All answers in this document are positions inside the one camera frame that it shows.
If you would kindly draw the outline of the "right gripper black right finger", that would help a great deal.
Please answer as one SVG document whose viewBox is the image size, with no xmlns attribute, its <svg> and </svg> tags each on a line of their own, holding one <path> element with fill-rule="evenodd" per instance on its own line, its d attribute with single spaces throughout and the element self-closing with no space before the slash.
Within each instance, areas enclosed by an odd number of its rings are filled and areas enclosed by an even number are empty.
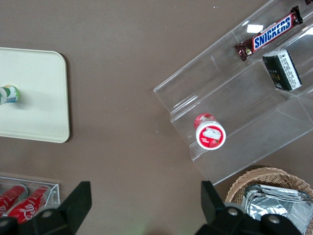
<svg viewBox="0 0 313 235">
<path fill-rule="evenodd" d="M 276 214 L 255 220 L 239 208 L 226 206 L 210 181 L 201 182 L 201 208 L 206 224 L 197 235 L 300 235 L 293 223 Z"/>
</svg>

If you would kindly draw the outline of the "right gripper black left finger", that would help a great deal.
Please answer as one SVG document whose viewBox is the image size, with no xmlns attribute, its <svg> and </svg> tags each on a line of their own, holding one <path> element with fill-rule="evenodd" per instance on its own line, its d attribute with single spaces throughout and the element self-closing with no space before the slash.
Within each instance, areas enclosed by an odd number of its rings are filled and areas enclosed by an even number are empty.
<svg viewBox="0 0 313 235">
<path fill-rule="evenodd" d="M 92 206 L 91 185 L 82 181 L 58 208 L 46 209 L 19 224 L 14 217 L 0 220 L 2 235 L 74 235 Z"/>
</svg>

